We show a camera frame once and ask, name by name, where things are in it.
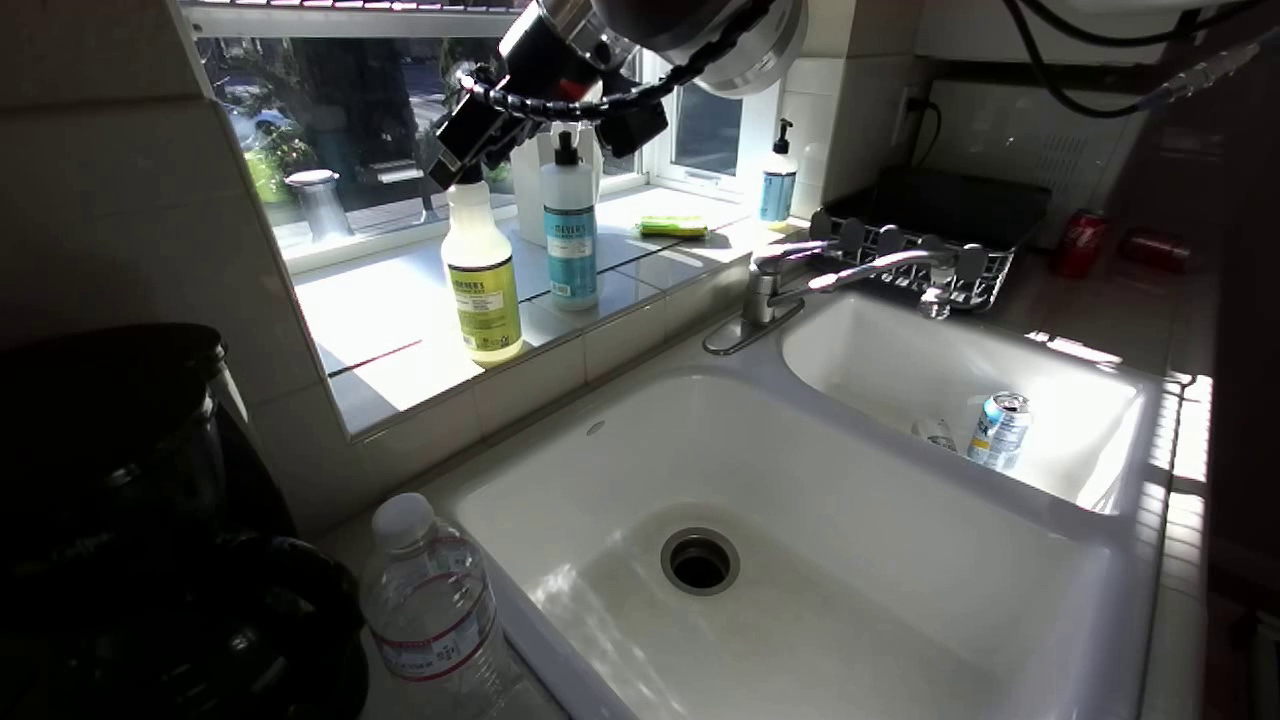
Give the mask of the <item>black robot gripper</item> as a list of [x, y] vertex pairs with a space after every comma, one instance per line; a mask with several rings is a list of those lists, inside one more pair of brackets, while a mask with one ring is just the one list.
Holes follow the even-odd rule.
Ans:
[[496, 169], [547, 125], [591, 125], [606, 154], [639, 153], [669, 112], [625, 72], [630, 53], [589, 2], [526, 2], [493, 61], [452, 66], [452, 98], [421, 140], [429, 181]]

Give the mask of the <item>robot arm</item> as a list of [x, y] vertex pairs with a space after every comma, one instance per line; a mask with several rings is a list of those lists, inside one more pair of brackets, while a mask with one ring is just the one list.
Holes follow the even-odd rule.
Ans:
[[591, 125], [606, 154], [630, 154], [684, 85], [722, 98], [780, 85], [804, 20], [804, 0], [526, 0], [493, 61], [452, 72], [422, 171], [452, 188], [547, 125]]

